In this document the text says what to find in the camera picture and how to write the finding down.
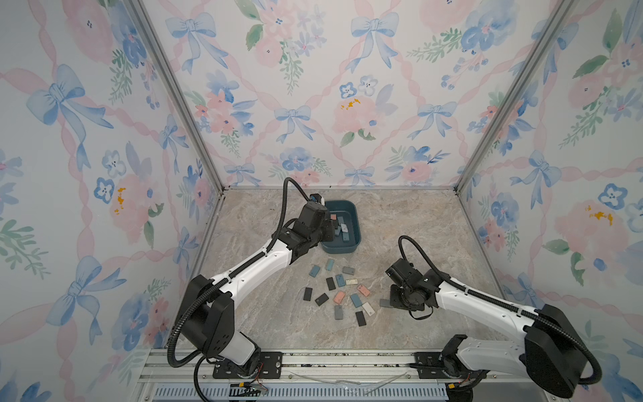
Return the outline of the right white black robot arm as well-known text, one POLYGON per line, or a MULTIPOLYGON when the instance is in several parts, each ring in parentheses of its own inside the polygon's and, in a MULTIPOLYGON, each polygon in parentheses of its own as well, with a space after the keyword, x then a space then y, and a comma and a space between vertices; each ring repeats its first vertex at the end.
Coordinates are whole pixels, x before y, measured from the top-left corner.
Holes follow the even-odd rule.
POLYGON ((458 281, 437 268, 418 242, 400 236, 398 247, 410 243, 428 265, 418 271, 406 255, 386 274, 392 280, 389 303, 424 321, 442 309, 459 313, 505 336, 481 340, 465 334, 451 337, 438 353, 415 353, 412 368, 422 379, 449 379, 451 394, 473 394, 491 372, 528 378, 541 390, 569 399, 580 386, 603 379, 599 360, 558 308, 518 305, 458 281))

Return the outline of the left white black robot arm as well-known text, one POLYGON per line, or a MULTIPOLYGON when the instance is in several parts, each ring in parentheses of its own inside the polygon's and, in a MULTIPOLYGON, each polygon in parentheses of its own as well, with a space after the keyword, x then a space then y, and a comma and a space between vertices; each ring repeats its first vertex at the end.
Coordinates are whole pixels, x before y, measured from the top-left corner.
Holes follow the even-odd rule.
POLYGON ((278 225, 266 244, 227 271, 189 282, 167 339, 168 365, 215 359, 233 375, 257 378, 261 347, 238 330, 236 308, 278 271, 331 241, 335 227, 321 194, 307 194, 295 179, 285 179, 278 225))

